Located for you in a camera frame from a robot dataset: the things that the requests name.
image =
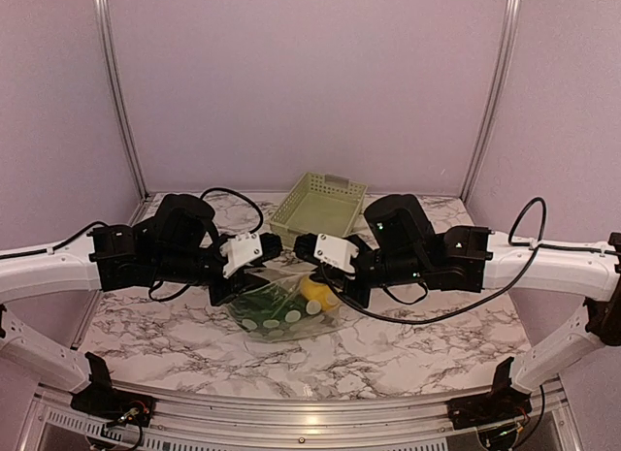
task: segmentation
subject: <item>transparent bag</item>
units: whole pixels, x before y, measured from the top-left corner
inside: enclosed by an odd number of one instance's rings
[[[334,332],[341,326],[341,302],[310,273],[286,274],[273,269],[252,271],[270,281],[246,291],[226,305],[247,334],[266,342],[288,341]]]

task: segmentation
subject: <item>robotic arm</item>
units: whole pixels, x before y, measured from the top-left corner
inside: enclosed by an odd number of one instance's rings
[[[544,381],[591,351],[621,345],[621,235],[613,233],[609,242],[575,244],[509,242],[505,233],[475,226],[456,226],[436,234],[412,195],[386,196],[364,214],[377,249],[355,235],[346,240],[303,235],[296,240],[295,252],[324,266],[322,276],[333,291],[341,288],[342,300],[367,315],[374,316],[365,310],[372,288],[412,283],[441,291],[502,288],[485,299],[511,287],[585,297],[584,305],[556,332],[530,351],[499,364],[489,393],[449,402],[448,415],[455,429],[515,417],[519,408],[530,412],[530,395]]]
[[[114,420],[133,417],[148,425],[151,397],[114,389],[103,359],[44,337],[5,303],[59,291],[153,288],[156,281],[171,281],[208,286],[210,303],[220,306],[264,284],[245,273],[245,266],[278,257],[282,247],[272,234],[220,236],[214,215],[194,196],[169,194],[155,216],[133,227],[98,227],[66,242],[0,252],[0,355],[39,373],[42,383],[72,393],[76,410]],[[209,247],[201,247],[205,235],[212,239]],[[132,410],[139,412],[127,415]]]

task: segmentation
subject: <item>green plastic basket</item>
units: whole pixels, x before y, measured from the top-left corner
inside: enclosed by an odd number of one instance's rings
[[[344,238],[353,228],[366,192],[366,184],[344,177],[306,173],[272,215],[270,228],[289,249],[306,233]]]

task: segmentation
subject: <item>marble tabletop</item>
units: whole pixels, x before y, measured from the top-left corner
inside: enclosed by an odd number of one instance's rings
[[[284,194],[256,193],[269,216]],[[366,205],[379,196],[370,195]],[[158,194],[146,216],[154,214]],[[254,211],[239,199],[213,194],[220,232],[242,233]],[[472,224],[459,199],[422,197],[436,232]],[[373,243],[362,215],[354,232]],[[268,264],[288,272],[311,269],[285,251]],[[170,293],[176,287],[166,289]],[[417,286],[394,288],[413,300]],[[370,310],[396,317],[429,318],[473,303],[489,293],[431,292],[423,302],[400,306],[381,291]],[[210,307],[206,290],[151,302],[144,288],[108,293],[80,348],[102,356],[114,380],[170,390],[261,399],[347,400],[439,393],[491,383],[497,364],[530,345],[508,295],[441,323],[394,325],[341,307],[343,327],[331,334],[265,343],[250,338],[222,307]]]

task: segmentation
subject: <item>yellow object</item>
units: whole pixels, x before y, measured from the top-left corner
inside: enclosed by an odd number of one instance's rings
[[[307,301],[318,301],[324,312],[338,306],[340,302],[327,285],[312,281],[309,276],[302,279],[300,292]]]

